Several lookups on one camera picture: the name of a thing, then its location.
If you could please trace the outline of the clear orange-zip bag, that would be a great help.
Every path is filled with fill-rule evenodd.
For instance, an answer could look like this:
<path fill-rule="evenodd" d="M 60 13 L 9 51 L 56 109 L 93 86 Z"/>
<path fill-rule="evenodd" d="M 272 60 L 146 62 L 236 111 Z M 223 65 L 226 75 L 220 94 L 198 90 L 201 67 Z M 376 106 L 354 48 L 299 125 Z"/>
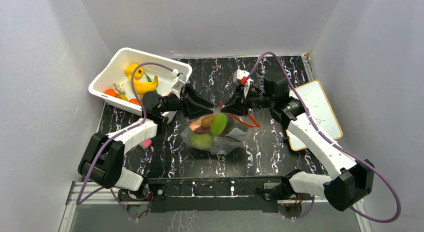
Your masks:
<path fill-rule="evenodd" d="M 260 124 L 250 114 L 238 116 L 222 112 L 223 108 L 221 105 L 212 114 L 192 120 L 180 134 L 183 142 L 213 155 L 227 155 L 243 146 Z"/>

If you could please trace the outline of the green toy cabbage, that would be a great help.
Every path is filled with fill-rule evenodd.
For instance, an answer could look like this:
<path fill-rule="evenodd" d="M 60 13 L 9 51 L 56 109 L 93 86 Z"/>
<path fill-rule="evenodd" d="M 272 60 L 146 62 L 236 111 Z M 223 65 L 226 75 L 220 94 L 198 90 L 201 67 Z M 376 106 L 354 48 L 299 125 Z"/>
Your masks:
<path fill-rule="evenodd" d="M 210 149 L 212 145 L 214 145 L 215 140 L 214 137 L 210 134 L 203 133 L 197 134 L 192 133 L 190 135 L 191 145 L 192 147 L 200 150 Z"/>

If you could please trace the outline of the brown toy kiwi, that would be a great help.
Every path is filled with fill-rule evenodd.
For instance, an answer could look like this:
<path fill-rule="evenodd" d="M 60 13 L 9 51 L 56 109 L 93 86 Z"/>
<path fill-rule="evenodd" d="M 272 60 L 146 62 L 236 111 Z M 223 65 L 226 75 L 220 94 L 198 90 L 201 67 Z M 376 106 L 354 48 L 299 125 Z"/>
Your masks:
<path fill-rule="evenodd" d="M 203 128 L 210 128 L 214 120 L 215 120 L 214 114 L 205 115 L 201 118 L 200 125 Z"/>

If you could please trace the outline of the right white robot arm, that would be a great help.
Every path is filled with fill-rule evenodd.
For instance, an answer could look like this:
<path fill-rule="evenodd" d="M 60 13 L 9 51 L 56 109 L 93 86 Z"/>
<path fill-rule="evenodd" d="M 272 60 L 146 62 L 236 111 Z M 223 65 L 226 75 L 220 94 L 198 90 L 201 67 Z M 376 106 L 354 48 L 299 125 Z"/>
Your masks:
<path fill-rule="evenodd" d="M 233 74 L 236 88 L 222 112 L 245 116 L 251 108 L 266 108 L 273 119 L 296 137 L 324 165 L 327 175 L 295 169 L 281 178 L 281 184 L 264 189 L 265 194 L 279 192 L 288 199 L 310 194 L 326 199 L 333 208 L 345 211 L 372 191 L 373 165 L 360 162 L 337 149 L 337 142 L 315 123 L 297 89 L 290 96 L 291 82 L 286 78 L 265 79 L 264 90 L 253 88 L 250 73 L 237 69 Z"/>

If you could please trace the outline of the green toy starfruit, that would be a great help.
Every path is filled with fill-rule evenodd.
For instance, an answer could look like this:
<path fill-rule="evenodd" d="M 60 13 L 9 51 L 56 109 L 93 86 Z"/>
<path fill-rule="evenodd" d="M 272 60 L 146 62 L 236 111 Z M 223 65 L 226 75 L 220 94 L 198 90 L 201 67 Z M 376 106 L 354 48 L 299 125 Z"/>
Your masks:
<path fill-rule="evenodd" d="M 210 133 L 217 137 L 223 133 L 228 123 L 228 117 L 224 113 L 218 113 L 215 115 L 215 120 L 210 126 Z"/>

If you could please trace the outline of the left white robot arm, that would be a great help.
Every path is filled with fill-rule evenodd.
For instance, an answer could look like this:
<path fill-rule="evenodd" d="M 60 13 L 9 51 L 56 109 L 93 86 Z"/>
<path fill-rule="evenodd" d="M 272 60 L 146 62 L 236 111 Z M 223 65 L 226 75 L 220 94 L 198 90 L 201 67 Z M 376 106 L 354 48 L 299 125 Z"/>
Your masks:
<path fill-rule="evenodd" d="M 168 123 L 164 112 L 181 111 L 189 119 L 213 113 L 214 104 L 198 94 L 190 83 L 177 94 L 162 96 L 148 92 L 142 98 L 142 117 L 116 132 L 92 135 L 78 166 L 84 182 L 92 181 L 101 188 L 128 190 L 137 200 L 149 195 L 145 176 L 126 169 L 124 155 L 144 141 L 154 138 Z"/>

